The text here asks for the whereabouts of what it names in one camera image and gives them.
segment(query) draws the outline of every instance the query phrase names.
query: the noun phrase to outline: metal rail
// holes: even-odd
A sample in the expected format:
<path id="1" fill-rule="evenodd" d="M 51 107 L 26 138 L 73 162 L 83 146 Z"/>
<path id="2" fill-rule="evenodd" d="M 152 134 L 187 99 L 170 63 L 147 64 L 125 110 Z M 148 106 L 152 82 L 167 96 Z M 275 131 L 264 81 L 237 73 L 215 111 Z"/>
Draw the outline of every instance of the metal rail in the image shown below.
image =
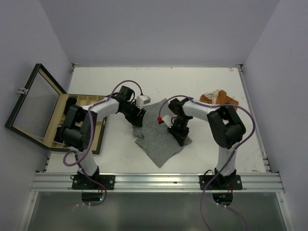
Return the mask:
<path id="1" fill-rule="evenodd" d="M 80 192 L 72 190 L 71 173 L 37 173 L 32 191 L 35 192 Z M 185 192 L 199 193 L 199 175 L 202 174 L 113 174 L 115 189 L 110 192 Z M 238 193 L 283 192 L 278 173 L 240 174 L 243 190 Z"/>

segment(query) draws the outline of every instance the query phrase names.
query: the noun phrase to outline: black mounting plate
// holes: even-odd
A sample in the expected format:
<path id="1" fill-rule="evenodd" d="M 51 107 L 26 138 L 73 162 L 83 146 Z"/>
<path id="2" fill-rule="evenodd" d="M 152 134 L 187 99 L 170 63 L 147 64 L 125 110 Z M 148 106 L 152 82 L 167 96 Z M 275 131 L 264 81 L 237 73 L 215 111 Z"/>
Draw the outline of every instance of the black mounting plate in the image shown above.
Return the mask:
<path id="1" fill-rule="evenodd" d="M 214 177 L 214 175 L 200 175 L 200 189 L 203 190 L 206 184 Z M 208 190 L 229 190 L 233 186 L 233 190 L 242 190 L 243 185 L 240 175 L 235 175 L 230 181 L 223 185 L 218 185 L 215 180 L 209 185 Z"/>
<path id="2" fill-rule="evenodd" d="M 72 189 L 73 190 L 95 190 L 98 189 L 97 184 L 90 182 L 82 174 L 76 174 L 71 176 L 73 180 Z M 100 182 L 105 186 L 106 190 L 113 190 L 115 186 L 115 175 L 99 175 L 96 177 L 96 181 Z"/>

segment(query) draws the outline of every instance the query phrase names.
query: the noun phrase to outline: white arm segment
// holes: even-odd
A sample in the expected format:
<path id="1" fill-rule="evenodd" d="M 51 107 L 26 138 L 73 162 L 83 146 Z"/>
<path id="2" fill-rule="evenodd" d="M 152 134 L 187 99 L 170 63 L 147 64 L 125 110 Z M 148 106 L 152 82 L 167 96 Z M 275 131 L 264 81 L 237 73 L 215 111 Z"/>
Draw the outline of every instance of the white arm segment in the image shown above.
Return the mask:
<path id="1" fill-rule="evenodd" d="M 219 151 L 218 151 L 218 163 L 216 165 L 216 170 L 220 171 L 222 169 L 222 167 L 226 164 L 227 160 L 229 159 L 231 153 L 234 150 L 234 147 L 237 145 L 238 143 L 236 143 L 235 145 L 232 146 L 232 148 L 230 149 L 226 149 L 226 148 L 222 148 L 219 146 Z M 234 156 L 232 157 L 231 161 L 228 163 L 228 165 L 223 169 L 223 171 L 221 172 L 221 175 L 228 176 L 231 173 L 233 173 L 235 171 L 235 158 L 236 158 L 236 153 L 237 151 L 235 151 Z"/>
<path id="2" fill-rule="evenodd" d="M 82 108 L 85 110 L 88 110 L 88 108 L 92 105 L 93 104 L 86 105 L 86 106 L 83 106 Z M 113 98 L 110 98 L 107 102 L 104 102 L 102 104 L 99 104 L 91 108 L 91 111 L 97 113 L 97 121 L 99 121 L 105 118 L 106 116 L 117 113 L 118 109 L 119 109 L 119 102 Z"/>
<path id="3" fill-rule="evenodd" d="M 82 108 L 85 109 L 85 110 L 88 110 L 88 108 L 91 105 L 83 106 Z M 95 106 L 94 108 L 91 109 L 91 111 L 94 111 L 94 112 L 97 113 L 97 121 L 99 121 L 99 120 L 102 120 L 103 118 L 105 118 L 106 116 L 109 116 L 110 114 L 117 113 L 118 109 L 119 109 L 119 102 L 117 100 L 111 98 L 107 102 L 104 102 L 102 104 Z M 84 152 L 86 151 L 86 150 L 84 150 L 83 152 L 81 152 L 77 148 L 74 148 L 74 147 L 69 147 L 69 148 L 70 148 L 70 150 L 73 150 L 73 151 L 76 152 L 78 159 L 80 159 L 84 155 Z M 97 165 L 94 161 L 92 150 L 90 150 L 88 152 L 86 157 L 80 162 L 80 165 L 82 166 L 84 171 L 89 176 L 92 176 L 95 173 L 95 171 L 97 169 Z"/>
<path id="4" fill-rule="evenodd" d="M 203 102 L 198 102 L 204 105 L 208 105 L 208 106 L 213 106 L 212 104 L 208 104 L 208 103 L 203 103 Z M 202 120 L 205 120 L 206 122 L 208 122 L 206 115 L 209 114 L 212 111 L 215 111 L 215 108 L 208 108 L 208 107 L 203 107 L 201 105 L 197 105 L 191 101 L 187 101 L 184 105 L 183 105 L 183 111 L 185 113 L 185 115 L 187 116 L 192 116 L 192 117 L 196 117 Z"/>

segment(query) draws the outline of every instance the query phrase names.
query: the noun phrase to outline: glass panel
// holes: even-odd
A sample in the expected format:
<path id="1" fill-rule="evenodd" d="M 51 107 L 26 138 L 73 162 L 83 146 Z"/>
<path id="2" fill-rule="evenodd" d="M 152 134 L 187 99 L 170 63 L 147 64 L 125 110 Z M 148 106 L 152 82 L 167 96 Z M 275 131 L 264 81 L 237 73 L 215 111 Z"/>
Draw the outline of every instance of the glass panel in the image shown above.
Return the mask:
<path id="1" fill-rule="evenodd" d="M 82 206 L 78 192 L 40 192 L 30 231 L 203 231 L 200 193 L 109 193 L 102 205 Z M 240 212 L 250 230 L 285 231 L 275 193 L 235 193 L 231 207 Z M 215 231 L 244 231 L 243 220 L 216 206 L 211 194 L 204 201 L 205 216 Z"/>
<path id="2" fill-rule="evenodd" d="M 59 94 L 38 73 L 14 121 L 14 127 L 27 135 L 44 137 Z"/>

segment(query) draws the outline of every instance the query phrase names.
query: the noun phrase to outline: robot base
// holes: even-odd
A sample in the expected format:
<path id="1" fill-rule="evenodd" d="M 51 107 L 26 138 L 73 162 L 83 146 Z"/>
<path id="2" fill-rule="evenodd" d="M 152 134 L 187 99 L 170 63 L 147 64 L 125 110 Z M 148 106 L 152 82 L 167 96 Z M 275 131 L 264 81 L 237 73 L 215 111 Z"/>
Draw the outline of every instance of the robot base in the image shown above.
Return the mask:
<path id="1" fill-rule="evenodd" d="M 200 189 L 203 190 L 206 184 L 214 177 L 214 175 L 201 175 L 199 176 Z M 242 190 L 243 185 L 241 176 L 236 175 L 236 170 L 229 176 L 219 175 L 209 186 L 208 190 Z"/>
<path id="2" fill-rule="evenodd" d="M 91 177 L 93 180 L 101 183 L 105 186 L 106 190 L 113 190 L 115 186 L 115 175 L 100 175 L 94 174 Z M 71 176 L 73 180 L 72 189 L 73 190 L 98 190 L 97 184 L 89 181 L 83 174 L 78 172 L 76 175 Z"/>

